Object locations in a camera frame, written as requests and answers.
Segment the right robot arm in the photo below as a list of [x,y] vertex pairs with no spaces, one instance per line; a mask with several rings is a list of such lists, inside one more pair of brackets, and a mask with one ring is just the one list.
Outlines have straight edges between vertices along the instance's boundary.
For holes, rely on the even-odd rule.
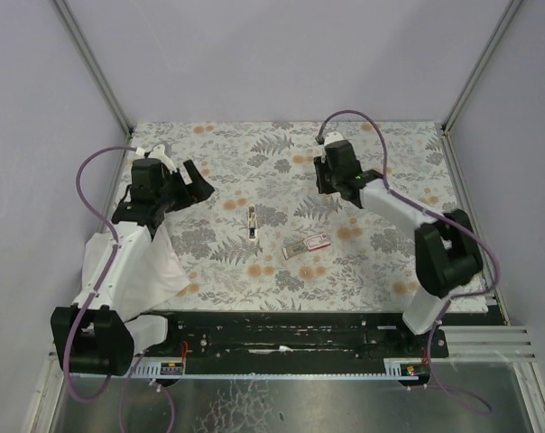
[[356,207],[384,218],[413,240],[420,288],[402,319],[413,334],[424,334],[449,296],[483,270],[478,243],[461,231],[471,229],[467,213],[456,209],[433,216],[429,208],[397,198],[385,187],[380,172],[362,170],[353,145],[339,133],[317,142],[322,146],[320,156],[314,159],[319,193],[337,193]]

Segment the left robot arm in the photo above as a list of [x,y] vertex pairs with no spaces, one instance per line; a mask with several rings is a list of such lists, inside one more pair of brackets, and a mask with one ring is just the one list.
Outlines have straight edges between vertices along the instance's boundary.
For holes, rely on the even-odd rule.
[[168,335],[167,318],[152,310],[189,285],[164,219],[209,199],[214,188],[193,161],[177,169],[154,154],[133,162],[131,179],[110,232],[86,245],[80,294],[51,315],[66,373],[126,374],[135,355]]

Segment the red white staple box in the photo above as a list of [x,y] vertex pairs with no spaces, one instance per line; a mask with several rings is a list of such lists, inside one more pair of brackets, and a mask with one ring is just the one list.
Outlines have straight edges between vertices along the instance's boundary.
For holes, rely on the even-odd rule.
[[331,241],[328,235],[322,233],[304,238],[294,244],[284,246],[282,248],[282,254],[286,260],[289,260],[297,255],[314,252],[329,246],[331,246]]

